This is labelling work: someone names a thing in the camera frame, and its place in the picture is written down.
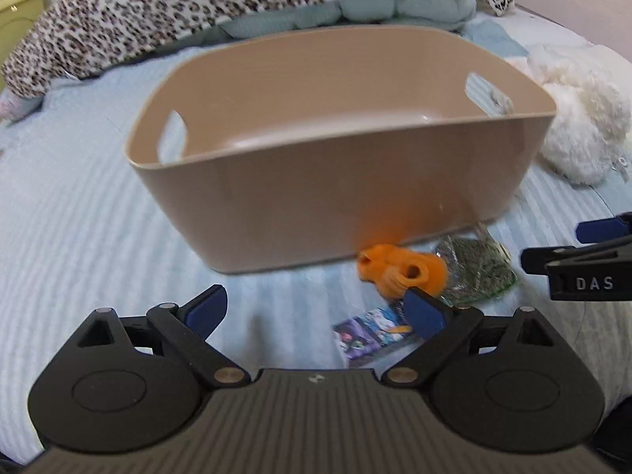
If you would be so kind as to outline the green silver snack bag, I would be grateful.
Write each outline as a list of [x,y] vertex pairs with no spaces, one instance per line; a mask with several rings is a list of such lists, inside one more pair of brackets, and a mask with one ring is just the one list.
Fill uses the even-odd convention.
[[447,235],[435,247],[435,255],[448,269],[440,298],[451,306],[492,300],[517,281],[507,249],[483,225],[471,235]]

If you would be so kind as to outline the purple blue card pack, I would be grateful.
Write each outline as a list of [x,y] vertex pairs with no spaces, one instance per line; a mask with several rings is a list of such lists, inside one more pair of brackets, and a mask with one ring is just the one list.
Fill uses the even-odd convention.
[[404,317],[400,304],[357,314],[332,326],[346,368],[359,368],[414,350],[422,340]]

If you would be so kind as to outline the blue striped bed sheet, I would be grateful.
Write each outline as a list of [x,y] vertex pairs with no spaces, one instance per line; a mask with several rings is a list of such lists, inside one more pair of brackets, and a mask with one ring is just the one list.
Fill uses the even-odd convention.
[[[214,273],[186,245],[124,155],[141,105],[196,54],[115,69],[54,89],[43,111],[1,127],[1,454],[27,463],[41,450],[27,410],[35,379],[98,307],[145,314],[226,287],[228,314],[211,344],[260,367],[344,367],[332,326],[384,306],[355,262],[245,276]],[[571,244],[583,220],[631,211],[616,169],[597,187],[573,187],[535,164],[513,204],[489,226],[515,269],[523,248]],[[546,279],[521,280],[489,314],[538,307],[602,385],[611,409],[631,395],[631,303],[555,303]]]

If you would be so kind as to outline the white fluffy plush toy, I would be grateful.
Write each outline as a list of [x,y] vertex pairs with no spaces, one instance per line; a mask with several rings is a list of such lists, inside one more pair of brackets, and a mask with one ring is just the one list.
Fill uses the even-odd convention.
[[574,185],[602,182],[631,148],[631,62],[603,45],[536,45],[506,60],[556,104],[544,163]]

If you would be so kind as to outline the beige plastic storage basket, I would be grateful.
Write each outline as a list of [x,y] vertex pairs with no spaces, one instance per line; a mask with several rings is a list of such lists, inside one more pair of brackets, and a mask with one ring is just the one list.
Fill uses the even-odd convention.
[[455,34],[322,28],[181,64],[143,107],[126,156],[210,269],[256,272],[497,217],[556,110]]

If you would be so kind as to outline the light green quilted comforter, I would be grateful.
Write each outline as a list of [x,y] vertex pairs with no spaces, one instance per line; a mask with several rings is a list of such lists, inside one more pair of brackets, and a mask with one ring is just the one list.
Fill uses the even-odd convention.
[[232,40],[345,24],[413,24],[454,31],[476,13],[476,0],[330,0],[242,15],[216,26]]

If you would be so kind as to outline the green wooden cabinet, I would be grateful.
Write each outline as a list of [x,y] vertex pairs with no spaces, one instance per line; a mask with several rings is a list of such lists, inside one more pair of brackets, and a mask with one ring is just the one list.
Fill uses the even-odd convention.
[[44,0],[1,0],[0,63],[32,28],[44,12]]

